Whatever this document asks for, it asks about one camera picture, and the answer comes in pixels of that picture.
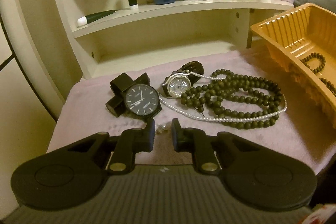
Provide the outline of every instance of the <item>pink towel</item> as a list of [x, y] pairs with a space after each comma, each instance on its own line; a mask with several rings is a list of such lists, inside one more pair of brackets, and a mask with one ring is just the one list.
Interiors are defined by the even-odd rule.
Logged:
[[[332, 128], [320, 108], [315, 106], [314, 102], [306, 95], [305, 90], [271, 59], [265, 47], [180, 60], [141, 71], [132, 71], [128, 74], [135, 79], [147, 72], [151, 79], [151, 85], [159, 88], [167, 75], [192, 60], [198, 60], [203, 64], [205, 75], [210, 75], [216, 69], [225, 68], [238, 74], [266, 77], [277, 82], [287, 98], [287, 112], [281, 114], [276, 124], [269, 128], [238, 130], [220, 123], [195, 121], [163, 105], [162, 111], [155, 116], [156, 126], [167, 124], [173, 118], [178, 118], [182, 127], [200, 128], [208, 135], [229, 131], [301, 160], [308, 164], [316, 174], [329, 163], [336, 153], [336, 130]], [[142, 121], [131, 119], [125, 115], [119, 118], [114, 117], [105, 107], [105, 103], [113, 96], [110, 81], [116, 76], [102, 76], [80, 81], [72, 88], [57, 122], [48, 152], [99, 131], [107, 131], [110, 135], [120, 135], [123, 130], [128, 128], [144, 127]], [[201, 79], [197, 85], [208, 83], [205, 79]], [[185, 109], [185, 106], [181, 105], [178, 100], [167, 100], [170, 104]], [[223, 105], [231, 110], [243, 112], [260, 110], [256, 105], [245, 103], [224, 101]], [[199, 115], [192, 109], [185, 111]], [[204, 114], [210, 117], [208, 111], [205, 111]], [[189, 164], [191, 156], [188, 153], [174, 152], [171, 133], [168, 132], [155, 137], [154, 150], [151, 153], [137, 154], [136, 163]]]

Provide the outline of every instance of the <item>watch face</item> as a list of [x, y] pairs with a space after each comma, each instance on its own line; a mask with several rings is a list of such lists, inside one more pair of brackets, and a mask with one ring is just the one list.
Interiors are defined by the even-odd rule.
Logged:
[[145, 116], [156, 110], [159, 105], [159, 96], [151, 86], [135, 84], [128, 89], [125, 104], [133, 113]]
[[173, 97], [181, 97], [182, 93], [190, 89], [191, 84], [187, 76], [177, 76], [168, 84], [168, 93]]

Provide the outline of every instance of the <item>wristwatch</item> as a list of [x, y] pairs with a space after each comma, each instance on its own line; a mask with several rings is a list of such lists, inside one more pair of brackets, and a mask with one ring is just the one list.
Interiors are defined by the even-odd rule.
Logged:
[[129, 110], [137, 118], [147, 121], [162, 110], [159, 95], [149, 83], [146, 73], [135, 81], [122, 73], [110, 82], [115, 96], [106, 103], [106, 107], [117, 117]]
[[173, 71], [171, 75], [166, 77], [162, 83], [162, 89], [166, 97], [180, 98], [182, 93], [190, 89], [200, 77], [184, 72], [189, 70], [198, 74], [204, 74], [204, 68], [198, 61], [192, 61], [183, 65], [180, 69]]

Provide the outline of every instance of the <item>pearl necklace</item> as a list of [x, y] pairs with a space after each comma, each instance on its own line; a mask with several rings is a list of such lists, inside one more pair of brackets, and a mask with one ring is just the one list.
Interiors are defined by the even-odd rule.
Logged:
[[[204, 76], [204, 75], [200, 75], [198, 73], [195, 73], [195, 72], [192, 72], [192, 71], [189, 71], [189, 70], [184, 70], [184, 72], [187, 72], [191, 75], [195, 75], [195, 76], [198, 76], [198, 77], [201, 77], [201, 78], [209, 79], [209, 80], [224, 80], [225, 79], [225, 78], [216, 78], [216, 77]], [[270, 114], [259, 116], [259, 117], [254, 117], [254, 118], [207, 118], [207, 117], [198, 117], [198, 116], [195, 116], [195, 115], [192, 115], [192, 114], [188, 114], [185, 111], [170, 105], [168, 102], [166, 102], [163, 99], [162, 95], [159, 92], [158, 92], [158, 94], [159, 94], [159, 97], [160, 97], [160, 102], [163, 103], [165, 106], [169, 107], [170, 109], [174, 110], [175, 112], [178, 112], [178, 113], [180, 113], [180, 114], [182, 114], [182, 115], [184, 115], [188, 118], [191, 118], [191, 119], [194, 119], [194, 120], [197, 120], [197, 121], [205, 121], [205, 122], [254, 122], [254, 121], [261, 121], [261, 120], [265, 120], [265, 119], [271, 118], [273, 116], [279, 115], [280, 113], [283, 113], [287, 110], [287, 100], [283, 96], [283, 100], [285, 102], [285, 105], [284, 105], [283, 109], [281, 109], [279, 111], [276, 111], [276, 112], [273, 112], [273, 113], [270, 113]]]

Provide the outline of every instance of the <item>plastic tray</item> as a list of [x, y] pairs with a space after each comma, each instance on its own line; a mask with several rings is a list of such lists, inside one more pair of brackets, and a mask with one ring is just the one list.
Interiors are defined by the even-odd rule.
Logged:
[[[336, 14], [307, 3], [254, 24], [251, 30], [267, 41], [271, 57], [322, 106], [336, 128], [336, 97], [319, 80], [325, 78], [336, 86]], [[300, 61], [313, 52], [326, 59], [324, 69], [316, 75]], [[320, 61], [313, 58], [308, 64], [314, 69]]]

